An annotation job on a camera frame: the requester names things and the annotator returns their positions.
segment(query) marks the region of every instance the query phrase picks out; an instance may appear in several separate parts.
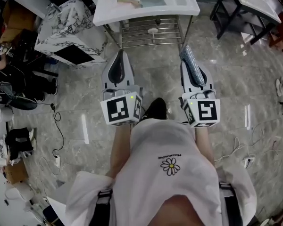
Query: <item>white sink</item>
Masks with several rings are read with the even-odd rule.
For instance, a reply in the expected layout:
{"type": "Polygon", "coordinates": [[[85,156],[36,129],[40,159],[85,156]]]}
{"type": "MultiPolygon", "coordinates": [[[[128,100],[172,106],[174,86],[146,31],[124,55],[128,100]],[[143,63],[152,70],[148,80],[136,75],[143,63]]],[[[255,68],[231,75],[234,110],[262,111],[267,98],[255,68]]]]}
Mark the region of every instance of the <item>white sink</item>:
{"type": "Polygon", "coordinates": [[[117,0],[98,0],[93,23],[96,26],[135,17],[156,15],[198,15],[200,9],[196,0],[164,0],[166,5],[135,8],[130,3],[117,0]]]}
{"type": "Polygon", "coordinates": [[[81,0],[69,0],[49,12],[34,49],[75,68],[105,64],[107,37],[96,27],[81,0]]]}

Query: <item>black strap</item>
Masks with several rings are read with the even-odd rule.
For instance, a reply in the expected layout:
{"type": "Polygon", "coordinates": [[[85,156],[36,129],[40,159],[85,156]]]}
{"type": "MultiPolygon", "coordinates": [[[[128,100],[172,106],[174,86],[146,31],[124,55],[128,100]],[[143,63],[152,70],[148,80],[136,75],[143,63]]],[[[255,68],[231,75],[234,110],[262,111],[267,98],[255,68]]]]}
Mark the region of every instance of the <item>black strap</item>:
{"type": "Polygon", "coordinates": [[[229,197],[225,196],[228,225],[229,226],[242,226],[243,220],[241,217],[235,190],[232,188],[230,184],[220,183],[219,187],[221,190],[230,190],[233,194],[232,196],[229,196],[229,197]]]}
{"type": "Polygon", "coordinates": [[[100,191],[89,226],[109,226],[112,189],[100,191]]]}

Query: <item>person in black clothes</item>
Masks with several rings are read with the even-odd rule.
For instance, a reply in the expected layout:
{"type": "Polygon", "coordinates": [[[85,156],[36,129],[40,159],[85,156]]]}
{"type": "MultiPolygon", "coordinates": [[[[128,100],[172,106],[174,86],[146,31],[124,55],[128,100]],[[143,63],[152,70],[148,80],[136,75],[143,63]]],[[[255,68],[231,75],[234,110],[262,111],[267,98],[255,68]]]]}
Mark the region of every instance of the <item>person in black clothes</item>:
{"type": "Polygon", "coordinates": [[[43,101],[45,94],[56,95],[58,80],[48,81],[46,78],[35,75],[26,67],[21,69],[8,64],[6,55],[0,56],[0,82],[9,82],[16,93],[23,93],[25,97],[43,101]]]}

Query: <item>tile floor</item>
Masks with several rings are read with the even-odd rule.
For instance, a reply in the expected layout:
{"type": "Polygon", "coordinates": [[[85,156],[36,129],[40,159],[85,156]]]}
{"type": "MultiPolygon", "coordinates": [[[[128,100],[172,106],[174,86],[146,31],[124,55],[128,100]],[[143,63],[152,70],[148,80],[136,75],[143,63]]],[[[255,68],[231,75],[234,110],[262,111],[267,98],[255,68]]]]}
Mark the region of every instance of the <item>tile floor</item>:
{"type": "MultiPolygon", "coordinates": [[[[187,21],[182,17],[184,26],[187,21]]],[[[264,219],[283,206],[283,115],[274,89],[275,79],[283,76],[283,53],[269,48],[264,40],[242,48],[239,34],[226,32],[217,40],[215,26],[206,16],[198,17],[192,26],[189,44],[198,63],[211,71],[221,100],[221,122],[209,130],[216,159],[233,151],[235,137],[242,144],[251,145],[263,133],[262,139],[249,148],[256,160],[248,171],[258,195],[257,215],[264,219]],[[247,104],[252,112],[251,130],[244,127],[247,104]]],[[[135,82],[144,88],[143,106],[147,108],[154,98],[162,97],[168,103],[170,119],[186,120],[178,101],[183,89],[177,46],[129,48],[127,53],[135,82]]],[[[61,114],[58,125],[65,146],[59,152],[59,176],[52,175],[44,161],[44,171],[40,170],[40,175],[38,172],[39,159],[45,157],[57,173],[51,152],[61,146],[62,138],[51,108],[40,105],[33,111],[15,110],[14,124],[14,128],[37,128],[37,150],[25,164],[32,185],[47,194],[57,187],[57,179],[72,180],[80,170],[106,173],[115,131],[105,124],[100,108],[101,67],[75,70],[59,63],[48,69],[59,73],[58,94],[47,96],[45,101],[54,103],[61,114]],[[83,126],[87,127],[88,140],[84,138],[83,126]]],[[[240,160],[247,154],[246,148],[235,153],[240,160]]]]}

